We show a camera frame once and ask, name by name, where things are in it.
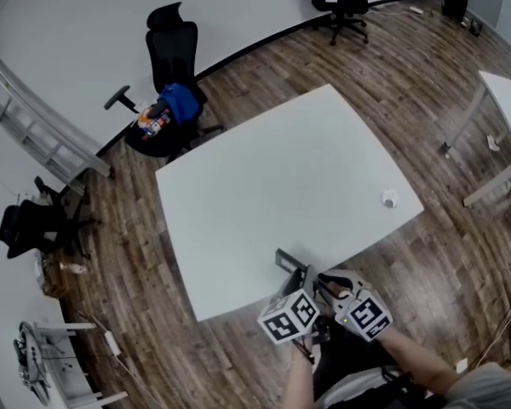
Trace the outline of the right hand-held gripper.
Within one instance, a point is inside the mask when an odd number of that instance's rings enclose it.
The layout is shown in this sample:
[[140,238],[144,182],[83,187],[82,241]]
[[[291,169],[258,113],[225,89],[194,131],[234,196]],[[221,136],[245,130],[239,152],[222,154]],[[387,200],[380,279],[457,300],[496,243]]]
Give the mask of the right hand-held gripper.
[[[320,296],[335,313],[335,320],[350,332],[373,341],[392,323],[393,317],[379,298],[365,287],[353,270],[331,269],[318,277]],[[358,291],[345,296],[345,290]]]

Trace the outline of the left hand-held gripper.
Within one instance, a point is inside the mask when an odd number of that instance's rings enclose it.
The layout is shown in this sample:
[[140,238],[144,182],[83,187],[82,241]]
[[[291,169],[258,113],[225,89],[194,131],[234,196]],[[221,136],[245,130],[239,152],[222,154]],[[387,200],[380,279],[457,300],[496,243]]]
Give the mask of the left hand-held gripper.
[[258,324],[275,345],[306,336],[312,332],[320,310],[312,297],[319,289],[319,274],[308,265],[305,290],[302,271],[296,269],[280,287],[280,299],[271,302],[258,317]]

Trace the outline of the black framed picture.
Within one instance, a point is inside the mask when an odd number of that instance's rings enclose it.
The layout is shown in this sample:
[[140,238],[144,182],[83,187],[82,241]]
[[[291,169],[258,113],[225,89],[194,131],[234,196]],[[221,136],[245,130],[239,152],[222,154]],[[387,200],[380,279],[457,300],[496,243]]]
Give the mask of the black framed picture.
[[295,259],[290,254],[286,253],[282,249],[277,249],[275,253],[275,264],[282,268],[289,275],[295,271],[296,269],[300,269],[302,271],[302,288],[305,291],[305,273],[308,265],[303,264],[302,262]]

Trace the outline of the person's left forearm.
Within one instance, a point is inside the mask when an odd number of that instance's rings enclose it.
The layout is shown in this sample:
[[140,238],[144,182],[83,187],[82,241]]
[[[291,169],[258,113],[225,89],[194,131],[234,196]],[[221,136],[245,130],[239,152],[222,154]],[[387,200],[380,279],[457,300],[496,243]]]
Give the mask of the person's left forearm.
[[313,403],[313,364],[293,347],[281,409],[313,409]]

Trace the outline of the person's right forearm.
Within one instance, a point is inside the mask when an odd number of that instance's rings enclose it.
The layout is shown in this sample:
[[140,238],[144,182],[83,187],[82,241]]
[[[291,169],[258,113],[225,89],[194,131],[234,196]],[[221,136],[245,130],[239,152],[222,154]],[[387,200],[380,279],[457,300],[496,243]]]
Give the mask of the person's right forearm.
[[403,372],[410,373],[417,385],[434,395],[444,396],[460,378],[459,374],[438,355],[394,327],[388,327],[376,339]]

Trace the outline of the person's dark trousers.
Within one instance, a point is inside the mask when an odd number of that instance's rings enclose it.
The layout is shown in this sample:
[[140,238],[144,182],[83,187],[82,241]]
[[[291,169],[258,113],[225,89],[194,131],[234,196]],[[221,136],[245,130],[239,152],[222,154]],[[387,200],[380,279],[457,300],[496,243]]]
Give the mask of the person's dark trousers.
[[396,366],[394,359],[377,340],[367,342],[331,318],[325,318],[323,323],[330,338],[320,344],[315,376],[335,374],[342,378],[378,366]]

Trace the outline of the white work table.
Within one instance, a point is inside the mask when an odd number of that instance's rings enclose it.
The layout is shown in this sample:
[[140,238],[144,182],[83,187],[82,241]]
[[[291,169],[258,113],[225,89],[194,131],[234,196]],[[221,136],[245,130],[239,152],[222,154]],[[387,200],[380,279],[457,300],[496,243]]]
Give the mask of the white work table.
[[[266,111],[156,174],[188,299],[203,321],[274,294],[277,249],[318,271],[422,213],[387,149],[332,86]],[[399,194],[389,209],[381,194]]]

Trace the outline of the black chest harness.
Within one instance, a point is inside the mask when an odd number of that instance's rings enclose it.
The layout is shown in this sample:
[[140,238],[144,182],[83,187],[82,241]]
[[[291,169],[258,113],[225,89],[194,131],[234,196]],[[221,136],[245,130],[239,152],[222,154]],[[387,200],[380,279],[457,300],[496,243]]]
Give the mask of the black chest harness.
[[410,373],[381,367],[384,390],[378,394],[386,402],[383,409],[444,409],[445,400],[416,385]]

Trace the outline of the person's light shirt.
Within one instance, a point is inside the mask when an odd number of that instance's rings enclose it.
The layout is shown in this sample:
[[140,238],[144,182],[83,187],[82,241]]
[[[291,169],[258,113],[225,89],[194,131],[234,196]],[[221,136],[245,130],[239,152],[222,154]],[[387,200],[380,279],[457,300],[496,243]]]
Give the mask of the person's light shirt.
[[[384,385],[381,367],[349,375],[321,395],[314,409],[383,409],[378,391]],[[511,409],[511,372],[484,364],[461,376],[442,398],[444,409]]]

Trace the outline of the red drink bottle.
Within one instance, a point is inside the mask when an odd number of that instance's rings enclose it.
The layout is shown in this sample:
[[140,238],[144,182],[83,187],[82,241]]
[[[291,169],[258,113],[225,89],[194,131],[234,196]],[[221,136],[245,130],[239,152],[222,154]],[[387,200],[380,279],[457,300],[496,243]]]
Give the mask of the red drink bottle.
[[153,138],[155,135],[157,135],[160,130],[167,125],[170,122],[170,117],[168,114],[169,110],[165,109],[163,112],[160,112],[155,120],[152,123],[152,126],[149,128],[141,129],[142,130],[142,137],[141,139],[143,141],[147,141],[150,138]]

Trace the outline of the blue bag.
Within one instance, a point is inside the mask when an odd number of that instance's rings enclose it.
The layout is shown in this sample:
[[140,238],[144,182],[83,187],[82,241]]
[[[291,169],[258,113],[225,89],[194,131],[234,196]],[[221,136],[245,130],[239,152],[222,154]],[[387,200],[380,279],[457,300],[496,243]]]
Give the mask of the blue bag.
[[193,121],[200,105],[192,91],[183,84],[166,84],[159,94],[160,101],[166,101],[178,125]]

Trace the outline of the brown cardboard box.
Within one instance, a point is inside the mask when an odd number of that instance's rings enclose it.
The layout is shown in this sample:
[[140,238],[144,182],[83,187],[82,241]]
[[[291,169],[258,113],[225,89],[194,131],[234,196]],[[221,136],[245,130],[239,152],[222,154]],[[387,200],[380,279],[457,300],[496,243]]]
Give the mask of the brown cardboard box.
[[61,299],[67,293],[60,264],[53,257],[37,253],[35,274],[37,283],[45,296]]

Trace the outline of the white side table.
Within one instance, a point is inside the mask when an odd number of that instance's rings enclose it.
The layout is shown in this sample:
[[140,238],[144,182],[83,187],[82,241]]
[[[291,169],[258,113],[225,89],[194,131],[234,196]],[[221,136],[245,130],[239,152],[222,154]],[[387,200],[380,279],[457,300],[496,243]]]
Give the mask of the white side table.
[[94,321],[58,324],[22,321],[14,351],[22,383],[43,409],[109,409],[125,400],[125,390],[104,395],[89,386],[89,374],[80,364],[72,339],[86,331],[105,328]]

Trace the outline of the white office table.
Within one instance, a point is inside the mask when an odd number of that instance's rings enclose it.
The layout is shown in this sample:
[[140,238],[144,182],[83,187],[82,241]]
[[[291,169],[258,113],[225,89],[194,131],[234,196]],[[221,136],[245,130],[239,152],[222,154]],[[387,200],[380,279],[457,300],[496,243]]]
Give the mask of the white office table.
[[[501,133],[494,137],[498,145],[506,138],[511,139],[511,80],[497,76],[489,72],[479,72],[479,87],[474,94],[468,108],[462,115],[462,119],[455,129],[445,138],[445,147],[450,149],[454,147],[458,137],[468,127],[474,119],[474,114],[486,97],[492,98],[501,113],[504,122],[504,128]],[[464,200],[463,205],[469,207],[478,200],[482,199],[490,191],[507,180],[511,179],[511,164],[488,181],[484,186],[469,194]]]

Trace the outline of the black office chair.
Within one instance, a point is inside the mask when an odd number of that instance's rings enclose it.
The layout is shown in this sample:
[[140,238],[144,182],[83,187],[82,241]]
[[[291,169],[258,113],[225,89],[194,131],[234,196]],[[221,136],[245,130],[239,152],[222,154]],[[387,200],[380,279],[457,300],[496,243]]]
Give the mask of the black office chair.
[[20,204],[8,206],[0,225],[0,242],[8,247],[7,258],[14,259],[28,251],[38,250],[44,255],[63,251],[68,256],[78,253],[89,259],[83,250],[78,232],[89,225],[101,224],[100,220],[81,220],[82,206],[88,202],[87,193],[72,216],[66,213],[62,202],[64,193],[47,186],[38,176],[34,183],[40,195],[50,199],[49,204],[39,204],[25,199]]
[[[222,133],[225,127],[221,124],[201,127],[199,118],[204,111],[208,98],[198,87],[194,66],[198,45],[198,27],[192,21],[184,21],[180,16],[180,3],[172,3],[154,9],[147,17],[146,46],[152,66],[152,83],[157,93],[157,99],[150,105],[137,106],[126,95],[129,86],[119,89],[105,103],[104,109],[109,110],[120,103],[136,117],[125,131],[125,142],[138,153],[152,157],[164,158],[169,163],[178,158],[182,152],[189,152],[195,144],[208,135]],[[158,99],[166,84],[183,84],[187,86],[200,105],[198,116],[191,122],[178,125],[166,101]],[[160,112],[168,109],[170,122],[165,125],[153,138],[143,141],[143,133],[137,125],[140,113],[152,107],[154,118]]]
[[367,24],[355,15],[364,15],[369,11],[368,0],[311,0],[312,6],[321,13],[329,13],[329,27],[333,31],[330,46],[336,45],[336,39],[343,28],[358,33],[364,43],[369,42],[364,31]]

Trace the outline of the aluminium ladder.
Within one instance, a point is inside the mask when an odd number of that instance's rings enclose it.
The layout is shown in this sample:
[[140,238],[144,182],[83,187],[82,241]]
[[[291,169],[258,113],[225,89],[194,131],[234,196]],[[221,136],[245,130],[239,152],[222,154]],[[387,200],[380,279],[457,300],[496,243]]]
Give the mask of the aluminium ladder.
[[114,169],[76,138],[76,130],[35,95],[0,60],[0,124],[50,175],[82,195],[78,177],[94,170],[113,178]]

